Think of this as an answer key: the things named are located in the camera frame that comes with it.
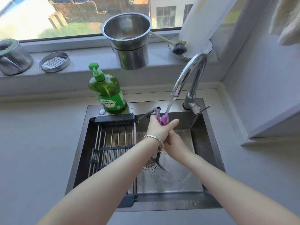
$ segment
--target countertop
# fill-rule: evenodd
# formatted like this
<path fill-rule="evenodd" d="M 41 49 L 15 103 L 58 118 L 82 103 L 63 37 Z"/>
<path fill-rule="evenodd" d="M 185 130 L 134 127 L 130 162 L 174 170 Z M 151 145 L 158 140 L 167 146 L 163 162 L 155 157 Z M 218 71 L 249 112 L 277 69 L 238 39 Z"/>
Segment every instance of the countertop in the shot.
<path fill-rule="evenodd" d="M 204 99 L 227 174 L 300 216 L 298 145 L 241 147 L 215 89 Z M 125 95 L 128 102 L 169 92 Z M 88 105 L 96 97 L 0 104 L 0 223 L 34 224 L 65 194 Z M 224 209 L 118 212 L 109 224 L 235 224 Z"/>

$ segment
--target brush handle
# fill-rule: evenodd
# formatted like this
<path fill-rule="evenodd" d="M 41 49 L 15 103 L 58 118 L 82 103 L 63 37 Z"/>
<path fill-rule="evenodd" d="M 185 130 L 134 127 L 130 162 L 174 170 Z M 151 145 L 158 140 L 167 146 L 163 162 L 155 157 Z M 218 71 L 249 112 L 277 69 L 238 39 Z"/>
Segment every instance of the brush handle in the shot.
<path fill-rule="evenodd" d="M 154 36 L 156 36 L 156 37 L 162 39 L 162 40 L 165 41 L 166 43 L 169 43 L 169 44 L 175 46 L 175 43 L 173 43 L 172 41 L 170 41 L 170 40 L 168 40 L 168 39 L 166 39 L 166 38 L 164 38 L 164 37 L 162 37 L 162 36 L 160 36 L 160 35 L 158 35 L 158 34 L 155 34 L 155 33 L 152 32 L 152 31 L 150 31 L 149 34 L 150 34 L 150 35 L 154 35 Z"/>

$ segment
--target faucet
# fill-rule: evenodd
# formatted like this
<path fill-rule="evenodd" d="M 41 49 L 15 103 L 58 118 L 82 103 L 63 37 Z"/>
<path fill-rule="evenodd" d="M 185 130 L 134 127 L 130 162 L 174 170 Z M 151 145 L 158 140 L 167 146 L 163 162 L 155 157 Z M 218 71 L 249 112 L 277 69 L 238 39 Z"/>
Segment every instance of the faucet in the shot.
<path fill-rule="evenodd" d="M 196 103 L 196 90 L 199 85 L 200 79 L 203 75 L 205 66 L 207 62 L 207 56 L 204 53 L 199 53 L 195 55 L 184 67 L 183 71 L 181 72 L 172 92 L 171 95 L 175 98 L 178 98 L 185 82 L 187 81 L 189 75 L 191 72 L 196 72 L 195 78 L 193 80 L 192 86 L 190 88 L 190 91 L 187 93 L 185 97 L 185 101 L 183 103 L 183 108 L 186 110 L 192 110 L 194 115 L 198 115 L 202 113 L 204 110 L 208 109 L 212 105 L 201 109 L 200 106 Z"/>

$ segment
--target stainless steel sink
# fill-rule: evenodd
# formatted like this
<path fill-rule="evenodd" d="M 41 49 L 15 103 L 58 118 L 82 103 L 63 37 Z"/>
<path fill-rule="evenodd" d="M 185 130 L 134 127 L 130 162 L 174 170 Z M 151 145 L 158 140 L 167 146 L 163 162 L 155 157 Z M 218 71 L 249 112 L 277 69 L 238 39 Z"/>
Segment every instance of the stainless steel sink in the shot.
<path fill-rule="evenodd" d="M 195 117 L 191 111 L 183 109 L 183 102 L 184 100 L 176 100 L 169 113 L 170 120 L 175 118 L 180 120 L 174 129 L 175 132 L 193 153 L 225 171 L 207 112 L 204 111 Z M 196 99 L 196 102 L 205 107 L 203 99 Z M 166 100 L 128 105 L 129 112 L 134 113 L 139 119 L 154 107 L 160 106 L 162 111 L 166 110 L 168 103 Z M 101 108 L 102 105 L 88 106 L 66 194 L 88 178 L 89 160 L 97 135 L 95 117 L 99 116 Z M 148 123 L 149 116 L 136 123 L 136 143 L 146 134 Z M 130 131 L 127 133 L 127 139 L 132 138 L 130 133 Z M 218 201 L 189 169 L 171 159 L 164 151 L 159 162 L 166 171 L 157 164 L 148 162 L 137 177 L 135 183 L 137 198 L 133 206 L 118 208 L 117 212 L 221 208 Z"/>

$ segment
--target person's right hand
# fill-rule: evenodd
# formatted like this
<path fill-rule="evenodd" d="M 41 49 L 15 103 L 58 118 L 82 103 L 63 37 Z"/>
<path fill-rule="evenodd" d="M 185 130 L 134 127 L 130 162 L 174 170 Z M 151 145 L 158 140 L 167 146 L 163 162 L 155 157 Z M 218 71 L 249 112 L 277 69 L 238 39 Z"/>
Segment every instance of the person's right hand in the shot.
<path fill-rule="evenodd" d="M 175 133 L 174 130 L 169 132 L 168 138 L 169 141 L 165 141 L 164 144 L 165 151 L 171 158 L 184 165 L 187 156 L 192 152 L 187 148 L 181 137 Z"/>

